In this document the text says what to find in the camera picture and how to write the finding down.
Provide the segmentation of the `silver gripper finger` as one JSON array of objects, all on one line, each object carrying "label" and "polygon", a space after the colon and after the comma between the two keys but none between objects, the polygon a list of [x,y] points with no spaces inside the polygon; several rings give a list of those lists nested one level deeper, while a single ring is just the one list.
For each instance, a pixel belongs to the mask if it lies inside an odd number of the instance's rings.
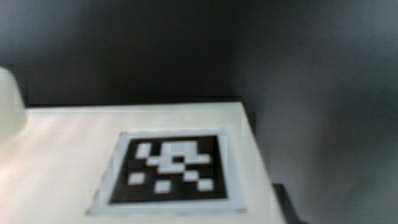
[{"label": "silver gripper finger", "polygon": [[0,140],[8,140],[22,130],[26,109],[19,86],[10,71],[0,67]]}]

